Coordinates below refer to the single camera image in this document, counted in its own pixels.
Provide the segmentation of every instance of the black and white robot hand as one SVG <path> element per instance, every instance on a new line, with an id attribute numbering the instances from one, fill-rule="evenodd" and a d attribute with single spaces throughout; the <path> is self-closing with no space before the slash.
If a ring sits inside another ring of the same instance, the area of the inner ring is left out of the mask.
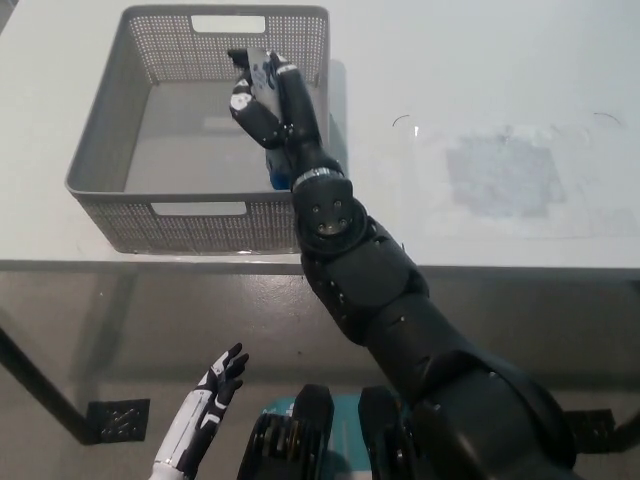
<path id="1" fill-rule="evenodd" d="M 211 365 L 185 398 L 158 450 L 149 480 L 193 480 L 218 432 L 231 399 L 242 386 L 248 354 L 234 345 Z"/>
<path id="2" fill-rule="evenodd" d="M 242 69 L 229 102 L 231 116 L 263 148 L 284 147 L 291 163 L 292 188 L 301 175 L 312 169 L 325 168 L 342 177 L 340 162 L 322 148 L 315 109 L 298 67 L 281 55 L 268 52 L 267 73 L 276 85 L 281 107 L 282 118 L 278 119 L 254 95 L 247 50 L 230 50 L 229 56 Z"/>

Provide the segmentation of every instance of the white table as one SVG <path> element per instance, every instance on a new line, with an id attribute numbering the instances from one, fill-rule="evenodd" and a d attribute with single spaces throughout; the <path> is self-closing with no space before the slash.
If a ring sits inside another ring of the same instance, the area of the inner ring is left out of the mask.
<path id="1" fill-rule="evenodd" d="M 165 2 L 26 0 L 0 36 L 0 267 L 299 272 L 297 255 L 119 254 L 65 189 L 136 3 Z M 349 174 L 416 263 L 640 277 L 638 2 L 276 3 L 330 11 Z"/>

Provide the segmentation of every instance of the teal object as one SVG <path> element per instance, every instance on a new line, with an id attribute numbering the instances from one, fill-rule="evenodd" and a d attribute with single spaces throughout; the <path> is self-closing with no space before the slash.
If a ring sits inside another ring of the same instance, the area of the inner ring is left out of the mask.
<path id="1" fill-rule="evenodd" d="M 263 413 L 291 416 L 295 397 L 276 400 Z M 334 395 L 333 426 L 322 480 L 371 480 L 371 463 L 358 417 L 360 395 Z"/>

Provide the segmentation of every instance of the gray plastic basket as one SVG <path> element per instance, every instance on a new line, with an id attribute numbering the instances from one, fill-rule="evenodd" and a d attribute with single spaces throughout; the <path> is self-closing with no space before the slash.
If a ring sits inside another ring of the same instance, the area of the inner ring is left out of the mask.
<path id="1" fill-rule="evenodd" d="M 240 17 L 263 21 L 264 31 L 220 32 Z M 196 31 L 207 20 L 217 30 Z M 226 52 L 250 46 L 298 65 L 327 139 L 326 10 L 168 5 L 124 12 L 67 177 L 116 250 L 295 251 L 290 194 L 272 190 L 264 150 L 228 109 L 239 72 Z"/>

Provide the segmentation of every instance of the white robotic hand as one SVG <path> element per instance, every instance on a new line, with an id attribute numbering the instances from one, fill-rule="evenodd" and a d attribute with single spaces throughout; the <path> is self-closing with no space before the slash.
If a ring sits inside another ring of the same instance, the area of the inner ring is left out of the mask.
<path id="1" fill-rule="evenodd" d="M 248 354 L 234 345 L 189 392 L 164 437 L 149 480 L 193 480 L 235 391 L 242 386 Z"/>

